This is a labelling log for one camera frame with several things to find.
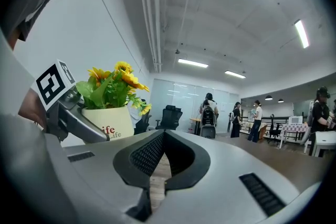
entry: white table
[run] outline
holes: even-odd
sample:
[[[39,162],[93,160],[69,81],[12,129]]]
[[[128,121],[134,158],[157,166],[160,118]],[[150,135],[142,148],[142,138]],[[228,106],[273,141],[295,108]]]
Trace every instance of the white table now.
[[[306,132],[308,125],[306,124],[292,124],[292,125],[283,125],[281,130],[281,141],[279,148],[282,147],[282,141],[286,142],[287,133],[304,133]]]
[[[318,157],[320,150],[332,150],[336,148],[336,131],[316,132],[316,142],[312,156]]]

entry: jeans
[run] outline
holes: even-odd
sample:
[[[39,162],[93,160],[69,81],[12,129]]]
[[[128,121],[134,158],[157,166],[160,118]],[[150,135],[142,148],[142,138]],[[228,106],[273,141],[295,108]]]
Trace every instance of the jeans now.
[[[240,133],[240,125],[232,123],[231,138],[239,137],[239,133]]]
[[[261,120],[254,120],[254,124],[253,124],[251,132],[248,136],[249,141],[253,141],[255,143],[258,142],[260,125],[261,125]]]

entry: ceiling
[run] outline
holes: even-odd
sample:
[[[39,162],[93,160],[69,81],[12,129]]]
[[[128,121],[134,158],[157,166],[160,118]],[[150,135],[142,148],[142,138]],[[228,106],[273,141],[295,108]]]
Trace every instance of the ceiling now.
[[[242,106],[253,106],[255,100],[259,100],[263,105],[277,104],[280,98],[283,99],[285,103],[311,100],[315,98],[317,89],[322,86],[326,86],[327,88],[330,86],[336,86],[336,73],[315,81],[311,81],[309,83],[302,84],[300,86],[276,92],[269,92],[254,97],[244,98],[241,100],[241,103]],[[273,100],[265,101],[265,97],[267,95],[271,95],[273,97]]]
[[[247,86],[305,68],[334,51],[322,0],[189,0],[185,17],[186,0],[162,4],[163,71],[190,72],[176,62],[183,58],[208,64],[205,77],[227,81],[226,70],[243,73],[246,79],[229,80]],[[298,19],[310,41],[306,49],[294,27]]]

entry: chair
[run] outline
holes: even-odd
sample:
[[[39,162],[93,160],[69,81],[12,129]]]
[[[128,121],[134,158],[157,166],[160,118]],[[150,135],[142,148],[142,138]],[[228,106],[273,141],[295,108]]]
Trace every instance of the chair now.
[[[216,115],[215,112],[206,106],[201,116],[200,136],[205,138],[216,138]]]
[[[149,118],[152,116],[152,115],[149,115],[149,112],[145,115],[143,115],[141,117],[141,120],[138,121],[136,124],[135,124],[135,129],[134,129],[134,134],[141,134],[141,133],[145,133],[147,131],[147,128],[149,126]]]
[[[276,140],[276,137],[278,137],[278,136],[281,134],[281,130],[279,130],[279,128],[280,128],[280,123],[277,123],[277,127],[276,127],[276,129],[274,130],[274,123],[273,123],[274,115],[272,114],[270,118],[271,118],[271,127],[270,127],[270,129],[269,129],[269,136],[270,136],[270,139],[268,139],[267,143],[269,144],[271,141],[274,141],[274,142],[279,143],[279,141]]]
[[[168,129],[168,130],[176,130],[178,127],[178,122],[183,112],[181,109],[176,108],[174,105],[167,105],[165,109],[162,111],[162,120],[156,120],[156,128],[160,129]]]

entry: glass wall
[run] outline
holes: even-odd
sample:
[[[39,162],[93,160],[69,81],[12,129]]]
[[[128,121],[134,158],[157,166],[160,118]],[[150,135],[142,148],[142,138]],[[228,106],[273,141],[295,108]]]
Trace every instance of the glass wall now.
[[[177,108],[181,108],[183,112],[177,130],[188,132],[195,123],[191,119],[199,119],[201,117],[199,107],[204,102],[207,93],[213,95],[219,110],[217,133],[226,132],[229,121],[228,115],[233,110],[235,103],[239,101],[239,95],[207,87],[158,79],[154,80],[152,89],[150,126],[155,127],[155,120],[161,120],[162,110],[167,105],[174,105]]]

